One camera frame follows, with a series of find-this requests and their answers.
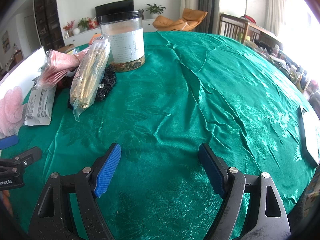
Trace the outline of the bagged bamboo sticks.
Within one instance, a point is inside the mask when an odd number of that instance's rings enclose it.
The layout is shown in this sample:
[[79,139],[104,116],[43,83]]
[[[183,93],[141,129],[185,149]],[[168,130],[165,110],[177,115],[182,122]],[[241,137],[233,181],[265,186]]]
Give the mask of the bagged bamboo sticks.
[[95,40],[82,59],[70,89],[69,102],[77,122],[80,114],[87,110],[95,101],[99,84],[103,78],[110,55],[111,46],[106,37]]

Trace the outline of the pink mesh bath puff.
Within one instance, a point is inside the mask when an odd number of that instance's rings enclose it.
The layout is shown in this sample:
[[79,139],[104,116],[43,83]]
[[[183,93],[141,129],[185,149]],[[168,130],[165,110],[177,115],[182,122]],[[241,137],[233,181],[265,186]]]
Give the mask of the pink mesh bath puff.
[[15,87],[6,92],[1,99],[1,139],[11,135],[18,135],[24,123],[24,105],[21,87]]

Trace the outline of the white printed wipes pack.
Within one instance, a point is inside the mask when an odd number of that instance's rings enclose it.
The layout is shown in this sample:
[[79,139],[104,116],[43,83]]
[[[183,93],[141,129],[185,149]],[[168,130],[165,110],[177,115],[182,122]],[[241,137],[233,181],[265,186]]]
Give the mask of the white printed wipes pack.
[[52,109],[56,86],[52,89],[39,89],[37,79],[33,79],[34,85],[30,91],[25,110],[25,126],[47,126],[52,120]]

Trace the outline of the white storage box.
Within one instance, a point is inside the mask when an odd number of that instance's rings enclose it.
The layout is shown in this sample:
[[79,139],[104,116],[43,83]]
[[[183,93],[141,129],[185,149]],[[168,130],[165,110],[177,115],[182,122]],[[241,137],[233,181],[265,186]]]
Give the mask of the white storage box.
[[12,68],[1,80],[0,99],[3,99],[7,91],[15,87],[22,89],[22,96],[25,98],[34,85],[33,79],[40,75],[45,60],[46,52],[41,47]]

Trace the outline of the white tablet device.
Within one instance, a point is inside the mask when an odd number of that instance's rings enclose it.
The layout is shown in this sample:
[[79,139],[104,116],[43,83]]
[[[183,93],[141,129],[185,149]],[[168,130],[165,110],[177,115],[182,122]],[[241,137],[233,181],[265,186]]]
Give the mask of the white tablet device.
[[319,118],[314,111],[298,107],[298,122],[302,152],[312,167],[319,166]]

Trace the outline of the pink packet in plastic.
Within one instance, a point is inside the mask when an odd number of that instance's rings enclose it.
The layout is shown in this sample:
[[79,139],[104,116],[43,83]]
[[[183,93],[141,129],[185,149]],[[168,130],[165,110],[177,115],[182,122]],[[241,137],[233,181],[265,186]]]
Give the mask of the pink packet in plastic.
[[49,49],[46,53],[45,64],[41,67],[41,74],[35,79],[37,89],[52,89],[68,72],[79,67],[89,47],[76,54],[66,54]]

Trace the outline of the cardboard box on floor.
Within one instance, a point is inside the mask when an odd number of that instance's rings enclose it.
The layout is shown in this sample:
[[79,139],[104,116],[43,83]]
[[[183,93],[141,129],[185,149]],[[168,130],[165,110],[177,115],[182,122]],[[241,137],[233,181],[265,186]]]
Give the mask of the cardboard box on floor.
[[56,49],[56,51],[61,52],[61,53],[65,53],[65,52],[70,51],[74,48],[75,48],[74,44],[68,44],[68,45],[63,46],[59,49]]

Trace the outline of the black lace scrunchie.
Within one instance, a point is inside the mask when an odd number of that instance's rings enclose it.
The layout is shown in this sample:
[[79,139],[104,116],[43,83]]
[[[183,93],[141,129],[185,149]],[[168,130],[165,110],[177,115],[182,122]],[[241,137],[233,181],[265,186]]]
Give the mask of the black lace scrunchie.
[[105,73],[103,79],[101,80],[98,86],[95,99],[98,101],[105,100],[105,98],[108,96],[108,94],[111,92],[112,88],[116,84],[116,81],[116,72],[114,71],[114,67],[110,64],[105,69]]

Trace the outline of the dark glass display cabinet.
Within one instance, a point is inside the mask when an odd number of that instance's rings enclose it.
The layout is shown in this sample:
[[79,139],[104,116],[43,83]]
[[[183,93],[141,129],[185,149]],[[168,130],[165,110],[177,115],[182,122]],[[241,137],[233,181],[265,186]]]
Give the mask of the dark glass display cabinet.
[[65,43],[57,11],[57,0],[33,0],[33,7],[37,33],[44,51],[62,48]]

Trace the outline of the green satin tablecloth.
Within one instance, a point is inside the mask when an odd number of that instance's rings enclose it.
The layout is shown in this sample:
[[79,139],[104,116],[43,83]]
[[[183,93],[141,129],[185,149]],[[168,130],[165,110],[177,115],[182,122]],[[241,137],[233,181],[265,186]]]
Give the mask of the green satin tablecloth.
[[207,143],[229,166],[268,172],[290,212],[315,169],[301,154],[298,107],[312,107],[276,67],[235,40],[202,33],[144,35],[145,64],[118,73],[104,101],[74,118],[69,89],[56,92],[52,122],[23,126],[10,158],[32,147],[42,158],[10,191],[28,230],[53,172],[92,165],[114,142],[121,160],[98,205],[116,239],[203,239],[221,205],[197,156]]

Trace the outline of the white tv cabinet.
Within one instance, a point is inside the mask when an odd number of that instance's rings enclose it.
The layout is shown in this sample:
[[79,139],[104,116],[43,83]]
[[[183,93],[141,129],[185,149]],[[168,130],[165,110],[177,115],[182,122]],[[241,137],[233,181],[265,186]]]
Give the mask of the white tv cabinet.
[[[143,32],[155,32],[157,29],[153,26],[154,19],[142,20]],[[94,35],[101,34],[100,27],[83,31],[64,40],[65,46],[73,44],[75,47],[88,44]]]

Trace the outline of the red flower vase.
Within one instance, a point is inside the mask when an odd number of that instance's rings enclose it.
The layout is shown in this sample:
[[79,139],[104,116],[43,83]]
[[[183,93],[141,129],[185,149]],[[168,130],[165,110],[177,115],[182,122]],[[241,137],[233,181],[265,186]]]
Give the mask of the red flower vase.
[[75,20],[71,20],[71,22],[67,22],[66,25],[63,26],[63,30],[66,33],[66,37],[71,37],[72,36],[74,23],[75,23]]

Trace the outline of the clear jar black lid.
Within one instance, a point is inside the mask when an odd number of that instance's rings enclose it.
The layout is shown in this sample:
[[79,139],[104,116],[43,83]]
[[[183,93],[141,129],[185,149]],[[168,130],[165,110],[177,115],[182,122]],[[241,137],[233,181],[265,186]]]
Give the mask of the clear jar black lid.
[[145,63],[141,11],[100,16],[99,24],[111,45],[111,65],[116,72],[129,72]]

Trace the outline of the black flat television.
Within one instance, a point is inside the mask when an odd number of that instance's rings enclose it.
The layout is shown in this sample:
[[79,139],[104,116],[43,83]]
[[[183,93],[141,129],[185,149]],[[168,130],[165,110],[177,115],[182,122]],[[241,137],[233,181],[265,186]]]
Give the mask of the black flat television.
[[134,0],[122,0],[95,7],[95,13],[98,23],[100,23],[101,17],[103,16],[128,11],[134,11]]

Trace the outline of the orange rocking lounge chair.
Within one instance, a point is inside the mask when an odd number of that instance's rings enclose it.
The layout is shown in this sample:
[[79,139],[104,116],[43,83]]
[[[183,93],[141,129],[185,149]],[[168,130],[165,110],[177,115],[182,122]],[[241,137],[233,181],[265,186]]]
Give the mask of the orange rocking lounge chair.
[[179,20],[173,21],[160,15],[152,25],[157,31],[193,31],[207,14],[206,11],[185,8]]

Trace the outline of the green potted plant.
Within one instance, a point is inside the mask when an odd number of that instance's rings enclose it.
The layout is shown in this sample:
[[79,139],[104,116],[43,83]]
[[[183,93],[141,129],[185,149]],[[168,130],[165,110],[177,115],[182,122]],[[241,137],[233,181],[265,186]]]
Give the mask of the green potted plant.
[[155,3],[146,3],[146,11],[150,13],[152,19],[156,19],[158,16],[164,13],[167,8],[162,5],[156,5]]

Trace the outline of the grey curtain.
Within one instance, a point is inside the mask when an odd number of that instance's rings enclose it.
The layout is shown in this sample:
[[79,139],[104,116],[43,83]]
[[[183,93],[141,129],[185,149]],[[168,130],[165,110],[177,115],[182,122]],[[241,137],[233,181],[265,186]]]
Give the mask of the grey curtain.
[[201,33],[216,34],[219,26],[219,1],[199,0],[199,10],[207,12],[207,16],[196,30]]

